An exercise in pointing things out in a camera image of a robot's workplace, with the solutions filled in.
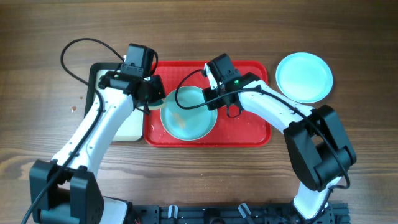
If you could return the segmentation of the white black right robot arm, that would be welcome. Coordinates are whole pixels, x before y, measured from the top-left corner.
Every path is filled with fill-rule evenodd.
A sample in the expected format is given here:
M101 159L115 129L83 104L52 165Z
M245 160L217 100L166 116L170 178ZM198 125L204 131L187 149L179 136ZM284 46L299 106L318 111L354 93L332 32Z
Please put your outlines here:
M285 138L292 168L300 181L293 206L303 221L314 223L326 211L335 189L347 189L349 168L357 161L336 111L301 105L270 88L253 73L215 78L203 94L209 110L236 105L277 128Z

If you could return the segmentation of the mint green plate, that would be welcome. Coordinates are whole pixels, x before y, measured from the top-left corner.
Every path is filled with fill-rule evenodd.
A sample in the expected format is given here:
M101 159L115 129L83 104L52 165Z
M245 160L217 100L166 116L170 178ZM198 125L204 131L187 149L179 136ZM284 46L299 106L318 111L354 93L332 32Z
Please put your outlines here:
M183 141L193 141L206 136L218 118L217 110L207 106L185 110L175 101L175 90L165 98L166 106L160 109L160 120L165 130L173 137ZM183 86L178 90L178 102L183 106L204 103L202 89L197 86Z

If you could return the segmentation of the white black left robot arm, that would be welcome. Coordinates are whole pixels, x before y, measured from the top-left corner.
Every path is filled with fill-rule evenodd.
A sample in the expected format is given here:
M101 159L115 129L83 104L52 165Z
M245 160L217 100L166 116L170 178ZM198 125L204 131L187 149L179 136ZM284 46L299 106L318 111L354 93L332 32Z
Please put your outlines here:
M165 98L164 86L159 75L108 71L94 91L94 103L68 143L30 169L26 217L36 223L134 222L132 204L103 196L96 178L120 126L138 107Z

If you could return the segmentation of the green yellow sponge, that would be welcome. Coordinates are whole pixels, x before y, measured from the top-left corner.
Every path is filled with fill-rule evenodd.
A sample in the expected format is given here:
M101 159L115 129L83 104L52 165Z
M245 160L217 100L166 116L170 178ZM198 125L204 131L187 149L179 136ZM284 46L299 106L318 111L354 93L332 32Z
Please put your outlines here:
M156 101L154 101L154 102L152 102L152 103L148 103L148 104L147 104L147 107L148 107L150 110L159 110L159 109L161 109L161 108L164 108L165 106L166 106L166 103L164 102L163 99L156 100Z

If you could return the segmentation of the light blue plate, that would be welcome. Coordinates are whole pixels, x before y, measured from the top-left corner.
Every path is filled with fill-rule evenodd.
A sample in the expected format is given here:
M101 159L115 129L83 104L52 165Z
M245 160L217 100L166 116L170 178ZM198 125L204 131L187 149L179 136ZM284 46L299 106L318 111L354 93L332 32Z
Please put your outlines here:
M286 97L306 104L324 99L334 83L328 64L307 52L296 52L283 58L276 68L275 80Z

